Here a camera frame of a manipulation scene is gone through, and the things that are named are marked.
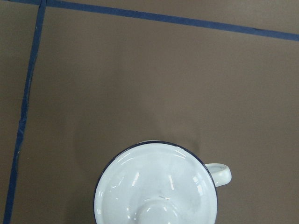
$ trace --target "mug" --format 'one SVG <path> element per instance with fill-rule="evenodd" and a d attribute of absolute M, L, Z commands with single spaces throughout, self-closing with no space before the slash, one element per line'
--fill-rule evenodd
<path fill-rule="evenodd" d="M 94 192 L 97 224 L 214 224 L 228 166 L 204 164 L 177 144 L 150 140 L 115 156 Z"/>

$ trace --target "brown surface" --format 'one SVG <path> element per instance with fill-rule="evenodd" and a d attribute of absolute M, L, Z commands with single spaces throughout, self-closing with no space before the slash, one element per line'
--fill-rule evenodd
<path fill-rule="evenodd" d="M 0 1 L 0 220 L 3 219 L 37 6 Z"/>
<path fill-rule="evenodd" d="M 298 57 L 292 41 L 48 8 L 13 223 L 93 223 L 101 170 L 147 139 L 231 167 L 218 224 L 297 223 Z"/>
<path fill-rule="evenodd" d="M 298 0 L 65 0 L 299 33 Z"/>

